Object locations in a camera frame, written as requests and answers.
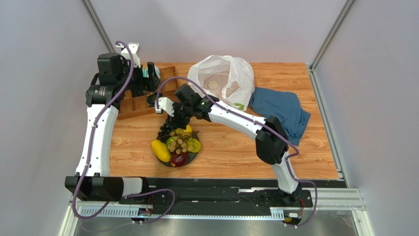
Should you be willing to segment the fake yellow pear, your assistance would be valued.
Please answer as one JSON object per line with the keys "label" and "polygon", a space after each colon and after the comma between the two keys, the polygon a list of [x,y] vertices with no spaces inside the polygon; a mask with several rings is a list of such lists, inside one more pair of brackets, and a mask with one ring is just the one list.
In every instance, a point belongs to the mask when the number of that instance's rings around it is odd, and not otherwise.
{"label": "fake yellow pear", "polygon": [[193,133],[193,129],[190,125],[187,125],[185,129],[177,128],[175,133],[177,135],[191,135]]}

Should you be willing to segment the fake green starfruit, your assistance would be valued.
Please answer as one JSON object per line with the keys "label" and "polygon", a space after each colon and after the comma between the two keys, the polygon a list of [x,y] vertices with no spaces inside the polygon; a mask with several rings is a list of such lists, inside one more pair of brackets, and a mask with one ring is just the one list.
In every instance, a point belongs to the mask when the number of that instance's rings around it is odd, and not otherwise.
{"label": "fake green starfruit", "polygon": [[198,153],[201,150],[201,143],[199,140],[191,138],[186,142],[186,149],[191,153]]}

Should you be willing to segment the white plastic bag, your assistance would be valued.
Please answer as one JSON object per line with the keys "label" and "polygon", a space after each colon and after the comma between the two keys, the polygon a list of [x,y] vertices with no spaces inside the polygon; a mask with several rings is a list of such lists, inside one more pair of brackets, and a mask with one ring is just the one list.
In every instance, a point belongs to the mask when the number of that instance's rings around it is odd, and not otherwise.
{"label": "white plastic bag", "polygon": [[187,78],[207,94],[246,111],[255,90],[254,71],[240,57],[211,55],[190,67]]}

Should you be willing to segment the fake yellow mango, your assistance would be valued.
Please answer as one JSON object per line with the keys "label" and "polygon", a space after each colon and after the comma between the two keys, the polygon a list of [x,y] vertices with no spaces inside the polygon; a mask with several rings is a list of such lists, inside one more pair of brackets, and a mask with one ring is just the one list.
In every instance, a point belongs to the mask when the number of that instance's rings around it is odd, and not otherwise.
{"label": "fake yellow mango", "polygon": [[171,160],[171,153],[165,143],[160,140],[153,140],[151,148],[155,156],[162,162],[169,162]]}

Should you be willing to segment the fake dark red plum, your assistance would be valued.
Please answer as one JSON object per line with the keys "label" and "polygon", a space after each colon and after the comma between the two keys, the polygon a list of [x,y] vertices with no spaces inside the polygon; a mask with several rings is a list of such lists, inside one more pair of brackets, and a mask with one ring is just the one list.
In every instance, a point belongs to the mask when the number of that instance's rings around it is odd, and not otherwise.
{"label": "fake dark red plum", "polygon": [[189,153],[181,152],[177,154],[176,152],[172,153],[171,160],[169,164],[173,167],[182,167],[189,162]]}

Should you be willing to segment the fake green apple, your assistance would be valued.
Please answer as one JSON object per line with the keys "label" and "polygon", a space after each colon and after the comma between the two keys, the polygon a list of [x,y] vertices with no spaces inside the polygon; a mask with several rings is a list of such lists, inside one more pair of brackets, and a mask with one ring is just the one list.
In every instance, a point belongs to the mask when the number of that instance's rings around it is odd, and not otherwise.
{"label": "fake green apple", "polygon": [[166,141],[167,147],[175,147],[177,144],[177,141],[175,140],[175,137],[172,136]]}

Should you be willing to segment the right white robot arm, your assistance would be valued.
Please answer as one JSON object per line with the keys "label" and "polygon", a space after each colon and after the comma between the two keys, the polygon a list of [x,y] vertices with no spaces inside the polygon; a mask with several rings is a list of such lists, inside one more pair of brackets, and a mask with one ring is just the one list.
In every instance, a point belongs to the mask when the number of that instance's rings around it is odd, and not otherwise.
{"label": "right white robot arm", "polygon": [[290,205],[299,202],[302,190],[289,159],[289,142],[278,118],[252,116],[220,101],[218,98],[195,92],[184,84],[175,91],[177,102],[169,98],[158,98],[155,104],[157,113],[166,112],[166,123],[173,129],[186,128],[190,119],[203,119],[219,123],[245,134],[256,145],[256,155],[269,164],[278,181],[282,201]]}

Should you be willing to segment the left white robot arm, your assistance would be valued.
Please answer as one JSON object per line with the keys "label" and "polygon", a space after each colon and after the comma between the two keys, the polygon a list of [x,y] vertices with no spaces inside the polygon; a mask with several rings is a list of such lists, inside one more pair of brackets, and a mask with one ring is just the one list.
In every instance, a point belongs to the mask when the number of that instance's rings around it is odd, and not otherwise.
{"label": "left white robot arm", "polygon": [[64,185],[82,201],[118,202],[142,193],[145,177],[112,177],[110,145],[121,102],[127,90],[133,96],[154,92],[160,85],[160,71],[153,62],[147,68],[135,65],[129,56],[106,53],[98,56],[98,73],[86,91],[88,123],[84,148],[73,176]]}

